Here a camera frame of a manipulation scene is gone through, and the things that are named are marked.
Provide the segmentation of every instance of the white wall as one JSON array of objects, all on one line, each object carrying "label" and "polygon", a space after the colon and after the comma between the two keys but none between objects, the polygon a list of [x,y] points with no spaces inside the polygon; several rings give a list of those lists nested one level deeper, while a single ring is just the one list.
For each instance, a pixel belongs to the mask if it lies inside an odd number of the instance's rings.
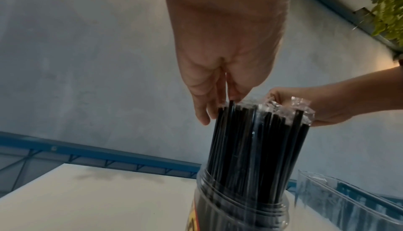
[{"label": "white wall", "polygon": [[[270,78],[311,86],[392,67],[389,51],[314,0],[293,0]],[[165,0],[0,0],[0,131],[202,163]],[[403,113],[313,129],[297,167],[401,196]]]}]

